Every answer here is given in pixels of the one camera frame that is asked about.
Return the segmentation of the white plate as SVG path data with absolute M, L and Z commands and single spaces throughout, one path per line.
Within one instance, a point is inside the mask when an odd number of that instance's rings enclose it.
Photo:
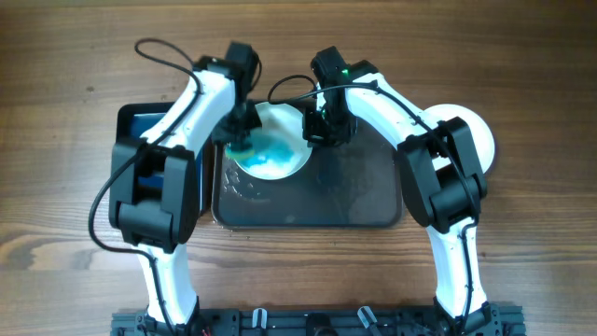
M 248 140 L 255 154 L 235 161 L 247 174 L 262 180 L 278 180 L 302 168 L 312 149 L 302 136 L 301 112 L 292 105 L 256 105 L 262 127 L 254 129 Z
M 480 115 L 467 107 L 454 104 L 433 105 L 426 108 L 424 112 L 444 121 L 453 118 L 462 119 L 472 134 L 483 173 L 487 174 L 492 169 L 496 143 L 489 125 Z

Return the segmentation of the green yellow sponge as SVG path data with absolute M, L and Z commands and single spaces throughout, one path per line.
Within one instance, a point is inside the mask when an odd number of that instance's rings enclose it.
M 249 143 L 230 143 L 224 150 L 225 155 L 235 161 L 243 161 L 255 154 L 254 147 Z

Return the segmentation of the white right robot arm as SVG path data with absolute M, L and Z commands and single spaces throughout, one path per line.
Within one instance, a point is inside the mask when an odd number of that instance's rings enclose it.
M 402 196 L 432 246 L 438 310 L 462 323 L 487 301 L 479 276 L 476 235 L 495 143 L 485 121 L 460 105 L 421 109 L 379 72 L 342 69 L 317 76 L 310 93 L 315 119 L 361 119 L 396 150 Z

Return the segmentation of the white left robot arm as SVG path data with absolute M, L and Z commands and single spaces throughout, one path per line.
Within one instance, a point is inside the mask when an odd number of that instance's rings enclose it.
M 141 260 L 151 332 L 183 334 L 198 313 L 186 243 L 200 214 L 199 156 L 220 120 L 244 106 L 254 74 L 194 70 L 172 105 L 118 113 L 108 215 L 126 252 Z

